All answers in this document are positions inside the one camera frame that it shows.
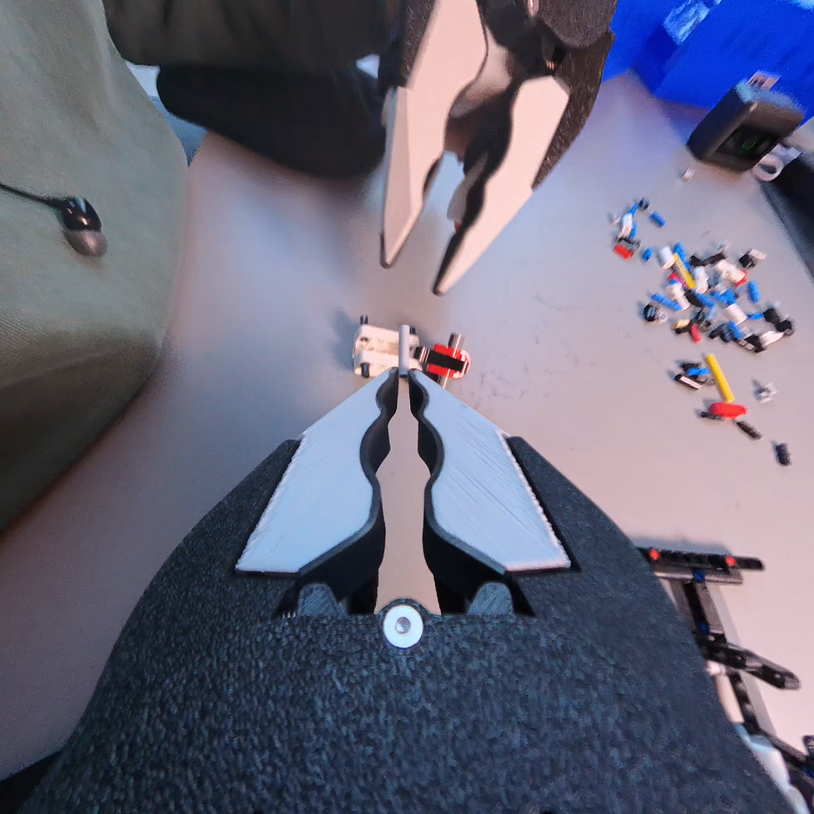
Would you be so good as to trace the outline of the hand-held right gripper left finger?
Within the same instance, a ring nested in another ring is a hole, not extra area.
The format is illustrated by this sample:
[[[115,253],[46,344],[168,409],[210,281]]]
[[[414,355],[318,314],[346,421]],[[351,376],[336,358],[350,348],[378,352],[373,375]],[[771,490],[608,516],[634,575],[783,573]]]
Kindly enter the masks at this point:
[[[360,588],[379,571],[385,527],[377,470],[399,374],[387,370],[301,435],[237,571]]]

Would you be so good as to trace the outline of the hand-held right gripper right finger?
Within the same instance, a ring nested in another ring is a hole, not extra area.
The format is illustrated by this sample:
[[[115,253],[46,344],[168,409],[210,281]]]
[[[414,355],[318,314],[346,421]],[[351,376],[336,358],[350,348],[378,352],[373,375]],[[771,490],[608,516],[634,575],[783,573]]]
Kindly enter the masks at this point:
[[[448,588],[571,569],[571,559],[495,423],[421,372],[409,377],[418,454],[429,471],[423,553]]]

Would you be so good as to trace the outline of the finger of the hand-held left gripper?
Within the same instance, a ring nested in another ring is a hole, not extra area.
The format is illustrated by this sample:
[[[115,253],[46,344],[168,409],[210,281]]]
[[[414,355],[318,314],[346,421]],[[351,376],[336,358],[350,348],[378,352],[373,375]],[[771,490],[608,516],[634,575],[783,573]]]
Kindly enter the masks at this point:
[[[454,231],[433,285],[436,295],[463,278],[532,197],[570,95],[562,79],[537,76],[511,82],[481,109],[447,209]]]
[[[444,153],[454,103],[479,76],[487,38],[475,1],[402,2],[382,55],[386,125],[381,264],[390,268],[415,227]]]

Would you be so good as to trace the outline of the red toy brick piece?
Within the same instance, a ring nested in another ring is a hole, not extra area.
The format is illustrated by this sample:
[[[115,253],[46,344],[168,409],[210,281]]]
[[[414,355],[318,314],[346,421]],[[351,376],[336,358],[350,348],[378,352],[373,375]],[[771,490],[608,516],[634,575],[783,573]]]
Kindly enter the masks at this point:
[[[439,384],[464,378],[471,368],[471,356],[463,347],[442,345],[421,346],[414,354],[422,372],[434,377]]]

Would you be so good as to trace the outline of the white toy brick piece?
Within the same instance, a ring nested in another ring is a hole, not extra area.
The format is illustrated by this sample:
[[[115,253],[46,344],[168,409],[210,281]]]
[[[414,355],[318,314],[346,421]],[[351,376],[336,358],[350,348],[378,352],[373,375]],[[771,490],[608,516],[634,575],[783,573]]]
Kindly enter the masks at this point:
[[[409,363],[403,362],[401,346],[402,340],[405,340],[407,348],[411,347],[410,341],[405,339],[409,335],[408,326],[397,329],[378,327],[370,323],[367,314],[362,314],[351,350],[354,374],[362,379],[373,379],[392,368],[404,374],[409,369]]]

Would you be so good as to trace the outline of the pile of small toy bricks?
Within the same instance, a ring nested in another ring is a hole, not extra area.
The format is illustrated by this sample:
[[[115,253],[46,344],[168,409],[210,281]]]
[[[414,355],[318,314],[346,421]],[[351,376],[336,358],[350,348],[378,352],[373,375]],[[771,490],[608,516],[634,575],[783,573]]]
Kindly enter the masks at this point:
[[[750,249],[732,259],[728,241],[702,254],[688,253],[680,241],[649,246],[638,234],[644,220],[666,227],[664,216],[646,198],[611,214],[611,249],[621,259],[657,265],[662,278],[639,306],[641,320],[668,326],[700,353],[697,360],[677,361],[668,373],[670,380],[689,392],[707,392],[696,412],[699,419],[735,427],[760,442],[764,435],[750,420],[750,409],[735,395],[711,348],[714,343],[731,345],[756,357],[796,333],[796,321],[779,303],[763,297],[752,275],[766,254]]]

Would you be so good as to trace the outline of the grey desk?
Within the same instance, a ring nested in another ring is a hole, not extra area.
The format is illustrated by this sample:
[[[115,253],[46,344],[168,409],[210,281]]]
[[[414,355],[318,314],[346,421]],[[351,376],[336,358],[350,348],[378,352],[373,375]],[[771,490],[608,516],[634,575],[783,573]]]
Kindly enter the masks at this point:
[[[86,457],[2,539],[2,778],[56,752],[153,575],[280,442],[360,384],[361,314],[423,340],[463,334],[450,390],[520,435],[639,545],[731,551],[766,570],[716,590],[728,636],[802,687],[751,683],[762,724],[812,733],[812,283],[749,175],[696,164],[700,115],[607,82],[573,148],[488,253],[442,298],[432,282],[461,176],[446,160],[391,270],[379,266],[379,178],[319,185],[209,135],[188,169],[184,263],[162,364]],[[611,249],[608,219],[647,198],[638,234],[706,253],[766,253],[755,279],[797,331],[751,356],[714,343],[764,439],[697,417],[669,371],[689,340],[638,312],[655,263]],[[788,444],[780,466],[772,445]]]

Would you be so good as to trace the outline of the black device with green screen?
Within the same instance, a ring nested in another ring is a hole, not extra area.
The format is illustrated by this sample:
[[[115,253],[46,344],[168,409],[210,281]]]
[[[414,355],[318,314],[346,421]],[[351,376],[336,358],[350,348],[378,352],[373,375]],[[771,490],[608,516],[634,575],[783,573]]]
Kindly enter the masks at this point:
[[[686,147],[701,162],[746,172],[802,124],[804,113],[788,95],[739,81],[700,121]]]

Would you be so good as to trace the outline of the green sweatshirt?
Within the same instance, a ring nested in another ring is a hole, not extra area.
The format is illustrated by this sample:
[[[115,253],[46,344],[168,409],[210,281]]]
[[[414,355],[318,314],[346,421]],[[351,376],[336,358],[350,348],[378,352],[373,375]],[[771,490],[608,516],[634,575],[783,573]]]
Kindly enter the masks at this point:
[[[2,529],[151,376],[185,228],[187,158],[102,2],[2,2],[2,183],[88,200],[107,250],[2,190]]]

